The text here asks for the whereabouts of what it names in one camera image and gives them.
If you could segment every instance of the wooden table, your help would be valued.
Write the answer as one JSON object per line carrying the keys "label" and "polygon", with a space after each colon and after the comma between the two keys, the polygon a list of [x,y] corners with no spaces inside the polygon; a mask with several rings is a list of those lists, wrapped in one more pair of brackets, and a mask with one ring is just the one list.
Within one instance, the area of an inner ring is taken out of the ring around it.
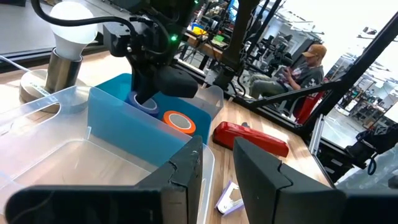
{"label": "wooden table", "polygon": [[[125,58],[115,58],[110,56],[109,53],[104,52],[85,57],[79,73],[79,79],[87,85],[95,86],[119,75],[120,73],[126,72],[131,72],[131,68]],[[0,113],[22,104],[19,101],[19,80],[22,74],[23,72],[21,71],[0,74]],[[290,147],[290,152],[287,158],[281,159],[294,169],[325,185],[328,185],[325,176],[322,174],[317,163],[309,153],[307,146],[300,137],[276,124],[273,124],[246,108],[243,108],[242,106],[227,101],[224,101],[224,108],[214,119],[211,125],[211,130],[216,128],[222,121],[229,121],[236,124],[247,122],[250,127],[256,130],[263,131],[264,133],[287,141]],[[235,176],[232,151],[216,145],[211,141],[208,145],[215,156],[215,171],[206,223],[249,223],[245,210],[232,213],[230,216],[222,218],[214,209],[215,204],[221,196],[221,192],[228,181],[232,180],[237,183],[237,180]],[[0,218],[0,223],[5,223],[5,221]]]}

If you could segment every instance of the red stapler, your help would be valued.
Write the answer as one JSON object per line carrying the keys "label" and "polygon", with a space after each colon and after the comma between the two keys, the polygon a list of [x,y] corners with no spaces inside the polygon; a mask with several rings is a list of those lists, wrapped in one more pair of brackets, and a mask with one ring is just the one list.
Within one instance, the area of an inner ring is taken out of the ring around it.
{"label": "red stapler", "polygon": [[287,157],[287,143],[268,134],[241,125],[221,122],[213,132],[213,142],[232,150],[235,137],[243,137],[261,149],[277,156]]}

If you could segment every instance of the gray shirt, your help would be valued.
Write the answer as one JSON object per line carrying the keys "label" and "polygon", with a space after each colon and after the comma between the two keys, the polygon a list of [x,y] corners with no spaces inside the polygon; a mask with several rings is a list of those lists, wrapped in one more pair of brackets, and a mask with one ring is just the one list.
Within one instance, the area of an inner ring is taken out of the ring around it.
{"label": "gray shirt", "polygon": [[[323,66],[309,67],[303,63],[293,70],[292,78],[301,88],[319,85],[323,80]],[[277,82],[284,86],[290,86],[289,81],[283,75],[278,78]]]}

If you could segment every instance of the lamp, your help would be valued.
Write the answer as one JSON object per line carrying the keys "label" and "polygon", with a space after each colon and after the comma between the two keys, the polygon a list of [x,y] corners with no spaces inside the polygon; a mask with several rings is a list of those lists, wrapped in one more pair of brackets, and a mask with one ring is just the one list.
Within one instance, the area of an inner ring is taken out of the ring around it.
{"label": "lamp", "polygon": [[[50,15],[57,19],[77,20],[92,18],[93,14],[77,2],[60,2]],[[98,32],[96,24],[62,27],[50,24],[55,36],[48,70],[33,70],[21,78],[20,95],[25,102],[33,101],[62,89],[84,83],[77,80],[83,57],[83,49],[91,43]]]}

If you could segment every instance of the purple object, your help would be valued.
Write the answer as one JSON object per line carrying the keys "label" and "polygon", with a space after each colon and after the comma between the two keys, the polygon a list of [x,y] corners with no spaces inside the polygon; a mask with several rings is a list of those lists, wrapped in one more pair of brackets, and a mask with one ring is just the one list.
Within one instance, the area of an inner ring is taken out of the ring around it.
{"label": "purple object", "polygon": [[223,214],[223,217],[234,211],[244,208],[242,199],[234,202],[229,197],[233,190],[239,190],[239,186],[235,183],[232,183],[232,181],[230,180],[227,186],[224,188],[223,193],[221,194],[221,197],[220,199],[218,199],[218,202],[216,204],[215,208],[217,208],[217,210]]}

